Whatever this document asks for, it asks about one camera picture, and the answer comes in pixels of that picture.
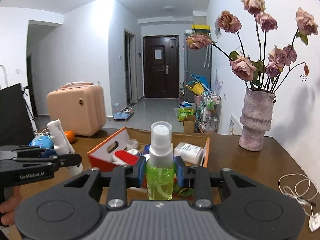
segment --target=refrigerator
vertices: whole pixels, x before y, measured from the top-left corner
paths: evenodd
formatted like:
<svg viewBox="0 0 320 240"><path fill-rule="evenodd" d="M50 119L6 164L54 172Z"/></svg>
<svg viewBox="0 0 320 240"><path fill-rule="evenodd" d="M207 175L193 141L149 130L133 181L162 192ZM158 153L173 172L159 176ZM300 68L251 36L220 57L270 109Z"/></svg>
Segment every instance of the refrigerator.
<svg viewBox="0 0 320 240"><path fill-rule="evenodd" d="M211 55L212 55L212 46L209 46L208 48L204 47L199 50L191 50L188 48L186 38L190 36L191 34L185 34L185 50L184 50L184 82L185 85L188 84L191 81L194 81L194 79L190 75L200 75L204 76L208 83L209 88L211 88ZM185 101L189 103L194 103L194 94L189 89L184 87L185 89Z"/></svg>

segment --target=orange fruit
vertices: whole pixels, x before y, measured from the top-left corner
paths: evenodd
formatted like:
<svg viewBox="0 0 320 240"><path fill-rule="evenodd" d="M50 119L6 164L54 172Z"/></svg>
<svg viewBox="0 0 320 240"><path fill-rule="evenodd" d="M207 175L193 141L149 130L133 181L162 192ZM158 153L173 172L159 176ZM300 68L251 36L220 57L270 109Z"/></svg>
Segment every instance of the orange fruit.
<svg viewBox="0 0 320 240"><path fill-rule="evenodd" d="M72 143L74 141L76 135L73 131L65 131L64 134L66 135L66 137L70 143Z"/></svg>

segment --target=green liquid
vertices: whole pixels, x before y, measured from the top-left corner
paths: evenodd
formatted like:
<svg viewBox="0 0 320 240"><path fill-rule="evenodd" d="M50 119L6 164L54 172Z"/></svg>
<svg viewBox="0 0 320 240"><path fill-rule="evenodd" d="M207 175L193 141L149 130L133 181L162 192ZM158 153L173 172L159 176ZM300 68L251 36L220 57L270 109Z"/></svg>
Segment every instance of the green liquid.
<svg viewBox="0 0 320 240"><path fill-rule="evenodd" d="M174 183L174 164L157 168L147 162L147 187L149 200L171 200Z"/></svg>

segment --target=open storage box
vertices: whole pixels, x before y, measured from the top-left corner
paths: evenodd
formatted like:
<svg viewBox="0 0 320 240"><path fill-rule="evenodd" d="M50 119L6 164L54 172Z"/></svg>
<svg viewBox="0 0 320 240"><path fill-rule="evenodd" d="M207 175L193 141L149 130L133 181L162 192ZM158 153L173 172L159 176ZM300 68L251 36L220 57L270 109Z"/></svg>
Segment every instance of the open storage box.
<svg viewBox="0 0 320 240"><path fill-rule="evenodd" d="M145 145L151 143L151 132L128 127L121 128L88 152L92 167L99 168L101 172L112 171L117 166L112 163L112 154L116 151L126 149L126 142L130 139L136 139L139 142L139 148L142 149ZM204 148L201 165L207 167L210 144L208 137L172 133L173 149L175 149L180 142Z"/></svg>

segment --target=brown front door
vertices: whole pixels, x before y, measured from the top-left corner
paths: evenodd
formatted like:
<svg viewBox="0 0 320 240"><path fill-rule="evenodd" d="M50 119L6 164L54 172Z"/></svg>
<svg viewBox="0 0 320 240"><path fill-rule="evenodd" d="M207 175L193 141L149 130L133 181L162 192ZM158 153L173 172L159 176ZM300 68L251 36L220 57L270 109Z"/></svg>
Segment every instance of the brown front door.
<svg viewBox="0 0 320 240"><path fill-rule="evenodd" d="M179 36L145 37L145 98L179 98Z"/></svg>

